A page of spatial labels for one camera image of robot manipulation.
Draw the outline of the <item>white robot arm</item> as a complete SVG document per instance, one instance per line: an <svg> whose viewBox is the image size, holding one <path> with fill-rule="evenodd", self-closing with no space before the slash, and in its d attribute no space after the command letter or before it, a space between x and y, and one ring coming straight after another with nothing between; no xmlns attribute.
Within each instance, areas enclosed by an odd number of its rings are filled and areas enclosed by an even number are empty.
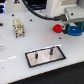
<svg viewBox="0 0 84 84"><path fill-rule="evenodd" d="M73 4L72 1L73 0L47 0L48 17L36 13L30 8L26 0L6 0L5 8L7 13L29 10L33 15L44 20L66 21L65 28L57 24L53 27L53 31L56 33L65 31L68 34L79 35L83 33L83 24L79 23L78 26L71 26L70 21L75 22L77 19L83 18L84 1L78 0L78 4Z"/></svg>

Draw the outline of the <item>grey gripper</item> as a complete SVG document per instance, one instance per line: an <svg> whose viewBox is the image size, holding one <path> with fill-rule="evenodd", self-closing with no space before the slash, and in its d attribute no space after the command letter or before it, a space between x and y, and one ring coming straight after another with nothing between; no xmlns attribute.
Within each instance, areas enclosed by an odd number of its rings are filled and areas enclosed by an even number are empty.
<svg viewBox="0 0 84 84"><path fill-rule="evenodd" d="M65 13L68 17L68 23L75 23L84 21L84 9L81 7L67 7ZM64 24L63 33L67 34L69 29L69 24ZM81 29L84 29L84 22L82 22Z"/></svg>

